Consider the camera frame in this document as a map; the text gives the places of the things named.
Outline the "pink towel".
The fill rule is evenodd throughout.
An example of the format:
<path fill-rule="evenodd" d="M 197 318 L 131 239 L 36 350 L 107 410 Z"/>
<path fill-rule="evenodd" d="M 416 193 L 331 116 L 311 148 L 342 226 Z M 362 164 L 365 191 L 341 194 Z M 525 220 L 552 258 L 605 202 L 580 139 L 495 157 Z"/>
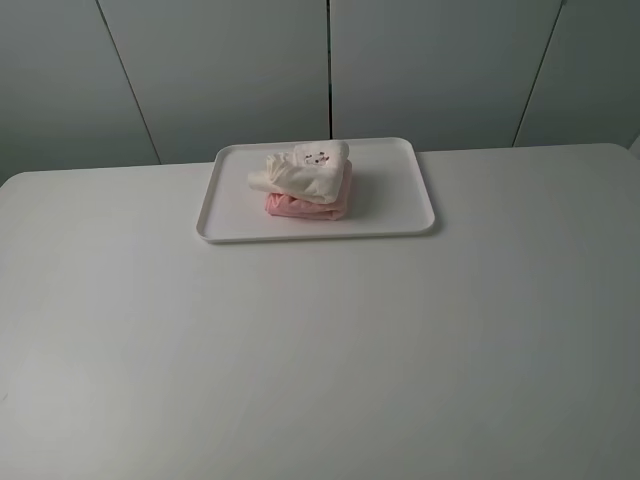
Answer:
<path fill-rule="evenodd" d="M 265 211 L 271 216 L 306 220 L 339 220 L 346 215 L 352 182 L 352 163 L 346 161 L 341 187 L 336 200 L 319 204 L 297 199 L 290 195 L 270 193 L 266 197 Z"/>

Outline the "cream white towel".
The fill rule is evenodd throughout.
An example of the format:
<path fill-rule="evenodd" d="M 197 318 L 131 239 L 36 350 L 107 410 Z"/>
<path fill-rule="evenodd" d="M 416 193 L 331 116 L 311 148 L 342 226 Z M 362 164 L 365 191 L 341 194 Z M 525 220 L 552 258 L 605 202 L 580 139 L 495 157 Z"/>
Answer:
<path fill-rule="evenodd" d="M 292 151 L 268 155 L 262 170 L 248 174 L 248 185 L 265 193 L 329 204 L 338 197 L 349 152 L 341 140 L 299 144 Z"/>

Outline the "white rectangular plastic tray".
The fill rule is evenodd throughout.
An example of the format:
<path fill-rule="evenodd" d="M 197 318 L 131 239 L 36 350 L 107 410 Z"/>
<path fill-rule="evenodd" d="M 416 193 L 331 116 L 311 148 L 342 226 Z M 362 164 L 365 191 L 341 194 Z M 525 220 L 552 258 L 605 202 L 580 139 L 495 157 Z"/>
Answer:
<path fill-rule="evenodd" d="M 434 223 L 413 146 L 391 137 L 227 146 L 196 231 L 220 244 L 414 235 Z"/>

